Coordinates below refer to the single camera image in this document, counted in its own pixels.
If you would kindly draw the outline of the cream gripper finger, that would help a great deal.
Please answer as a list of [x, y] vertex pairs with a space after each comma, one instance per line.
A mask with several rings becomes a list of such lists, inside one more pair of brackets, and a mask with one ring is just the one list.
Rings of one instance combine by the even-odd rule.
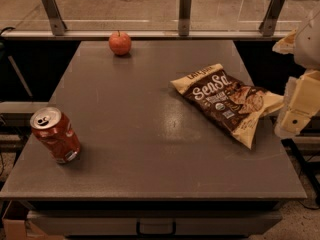
[[298, 135], [311, 119], [294, 112], [290, 107], [297, 80], [298, 79], [293, 77], [289, 78], [284, 93], [284, 105], [276, 120], [274, 131], [275, 134], [282, 139], [292, 138]]
[[297, 30], [294, 29], [290, 31], [284, 38], [277, 41], [272, 51], [278, 54], [292, 54], [294, 52], [294, 45], [295, 45], [295, 37], [296, 37]]

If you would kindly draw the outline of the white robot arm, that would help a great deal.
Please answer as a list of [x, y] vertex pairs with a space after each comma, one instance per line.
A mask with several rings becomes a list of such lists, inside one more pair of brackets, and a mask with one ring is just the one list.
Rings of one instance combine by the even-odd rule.
[[299, 78], [288, 79], [284, 105], [276, 120], [275, 134], [292, 138], [320, 111], [320, 7], [315, 7], [297, 29], [280, 39], [273, 51], [292, 54], [294, 62], [306, 69]]

